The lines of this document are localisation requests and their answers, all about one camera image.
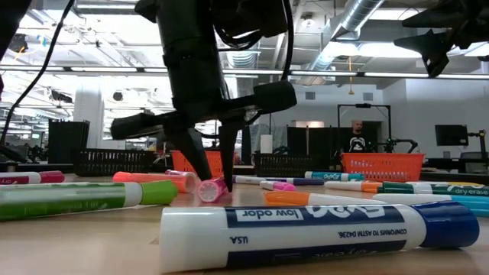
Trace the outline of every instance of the orange basket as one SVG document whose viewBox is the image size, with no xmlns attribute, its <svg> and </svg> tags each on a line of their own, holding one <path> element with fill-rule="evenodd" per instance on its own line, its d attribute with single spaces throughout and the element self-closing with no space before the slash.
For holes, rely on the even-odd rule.
<svg viewBox="0 0 489 275">
<path fill-rule="evenodd" d="M 196 172 L 192 164 L 178 151 L 172 151 L 171 156 L 173 158 L 173 167 L 177 171 L 182 172 Z M 220 151 L 206 151 L 207 161 L 209 162 L 209 168 L 211 169 L 212 177 L 222 176 L 222 163 Z"/>
<path fill-rule="evenodd" d="M 346 173 L 362 173 L 366 180 L 417 181 L 421 174 L 424 154 L 344 153 Z"/>
</svg>

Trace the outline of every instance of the wooden table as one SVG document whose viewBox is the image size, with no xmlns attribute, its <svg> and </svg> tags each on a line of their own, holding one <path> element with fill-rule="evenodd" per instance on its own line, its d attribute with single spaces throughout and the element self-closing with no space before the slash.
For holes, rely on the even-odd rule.
<svg viewBox="0 0 489 275">
<path fill-rule="evenodd" d="M 73 178 L 109 182 L 109 178 Z M 300 187 L 300 191 L 357 198 L 371 194 Z M 235 185 L 219 205 L 263 205 L 256 186 Z M 205 206 L 191 194 L 179 194 L 172 206 Z M 158 231 L 162 206 L 91 212 L 0 223 L 0 274 L 145 275 L 159 274 Z M 416 249 L 314 264 L 247 270 L 207 270 L 185 274 L 489 274 L 489 219 L 479 219 L 481 236 L 465 249 Z"/>
</svg>

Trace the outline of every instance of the computer monitor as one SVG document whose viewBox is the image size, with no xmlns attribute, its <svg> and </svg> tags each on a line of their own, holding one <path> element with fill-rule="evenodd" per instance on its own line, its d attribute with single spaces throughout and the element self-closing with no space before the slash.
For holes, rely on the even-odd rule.
<svg viewBox="0 0 489 275">
<path fill-rule="evenodd" d="M 467 125 L 435 125 L 436 145 L 468 146 Z"/>
</svg>

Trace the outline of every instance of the air duct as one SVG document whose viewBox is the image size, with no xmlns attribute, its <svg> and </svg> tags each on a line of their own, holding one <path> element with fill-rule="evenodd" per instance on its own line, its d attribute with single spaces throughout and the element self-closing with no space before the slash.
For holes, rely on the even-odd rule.
<svg viewBox="0 0 489 275">
<path fill-rule="evenodd" d="M 358 40 L 360 29 L 370 16 L 384 3 L 384 0 L 348 0 L 345 11 L 331 18 L 322 31 L 321 53 L 311 62 L 308 70 L 327 70 L 336 58 L 330 56 L 326 50 L 332 39 L 336 40 Z M 301 85 L 324 84 L 325 79 L 317 76 L 305 76 L 298 81 Z"/>
<path fill-rule="evenodd" d="M 228 64 L 235 69 L 255 69 L 257 67 L 258 52 L 254 45 L 245 51 L 230 51 L 227 54 Z M 238 97 L 253 94 L 254 79 L 237 78 Z"/>
</svg>

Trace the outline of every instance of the orange marker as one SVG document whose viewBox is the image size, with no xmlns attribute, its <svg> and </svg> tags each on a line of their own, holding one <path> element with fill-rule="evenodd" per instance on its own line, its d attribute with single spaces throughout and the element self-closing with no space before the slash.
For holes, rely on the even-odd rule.
<svg viewBox="0 0 489 275">
<path fill-rule="evenodd" d="M 357 182 L 327 181 L 324 183 L 324 187 L 328 189 L 360 191 L 366 193 L 377 193 L 377 187 L 379 186 L 382 186 L 382 183 L 378 183 L 370 180 L 357 181 Z"/>
<path fill-rule="evenodd" d="M 307 192 L 273 191 L 265 193 L 267 206 L 385 204 L 373 199 L 358 199 Z"/>
<path fill-rule="evenodd" d="M 196 186 L 195 181 L 190 176 L 117 172 L 113 179 L 115 183 L 149 183 L 160 180 L 171 180 L 179 193 L 191 193 Z"/>
</svg>

